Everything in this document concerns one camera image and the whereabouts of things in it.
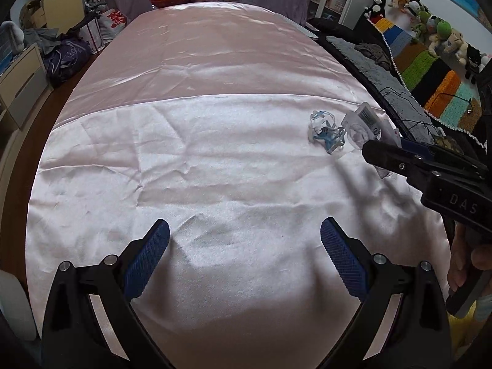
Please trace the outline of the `person right hand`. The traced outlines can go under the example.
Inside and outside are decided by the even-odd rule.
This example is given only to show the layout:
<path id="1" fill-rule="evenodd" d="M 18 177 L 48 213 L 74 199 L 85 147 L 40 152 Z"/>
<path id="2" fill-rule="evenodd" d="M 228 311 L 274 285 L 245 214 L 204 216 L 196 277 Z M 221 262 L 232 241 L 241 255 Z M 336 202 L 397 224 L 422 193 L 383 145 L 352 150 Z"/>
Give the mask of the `person right hand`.
<path id="1" fill-rule="evenodd" d="M 478 270 L 490 271 L 492 268 L 491 245 L 480 246 L 470 252 L 465 243 L 465 226 L 456 223 L 451 245 L 450 268 L 447 274 L 448 284 L 453 292 L 456 292 L 465 283 L 467 278 L 466 263 L 468 261 L 471 261 Z"/>

